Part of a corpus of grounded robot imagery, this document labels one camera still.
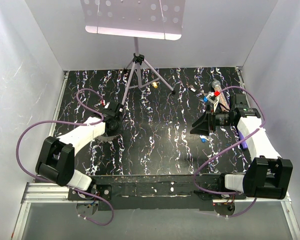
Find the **blue key tag with key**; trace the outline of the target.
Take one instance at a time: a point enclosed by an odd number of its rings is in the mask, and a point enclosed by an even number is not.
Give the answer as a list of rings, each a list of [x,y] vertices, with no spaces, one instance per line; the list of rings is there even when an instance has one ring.
[[[206,143],[208,141],[206,136],[204,136],[204,135],[200,135],[199,137],[200,137],[200,140],[202,143]]]

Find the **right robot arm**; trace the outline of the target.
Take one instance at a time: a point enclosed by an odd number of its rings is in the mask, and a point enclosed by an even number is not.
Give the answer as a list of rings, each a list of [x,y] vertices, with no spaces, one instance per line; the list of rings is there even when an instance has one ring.
[[[245,174],[223,173],[217,180],[216,192],[222,199],[233,193],[243,193],[250,198],[285,198],[291,179],[293,164],[284,159],[272,146],[262,118],[256,108],[248,105],[244,94],[236,93],[230,97],[228,112],[217,110],[213,96],[204,114],[192,124],[192,135],[208,136],[217,127],[236,127],[240,144],[248,149],[251,164]]]

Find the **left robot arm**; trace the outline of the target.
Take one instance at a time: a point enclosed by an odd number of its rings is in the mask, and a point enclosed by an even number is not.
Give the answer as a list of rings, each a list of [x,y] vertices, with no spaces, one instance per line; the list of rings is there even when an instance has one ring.
[[[72,131],[57,138],[49,136],[42,145],[35,172],[61,187],[70,186],[79,189],[79,194],[85,200],[96,196],[96,187],[92,178],[75,169],[75,156],[93,140],[110,142],[120,135],[122,129],[121,103],[111,101],[101,110],[103,120],[90,116],[84,123],[87,126],[78,126]]]

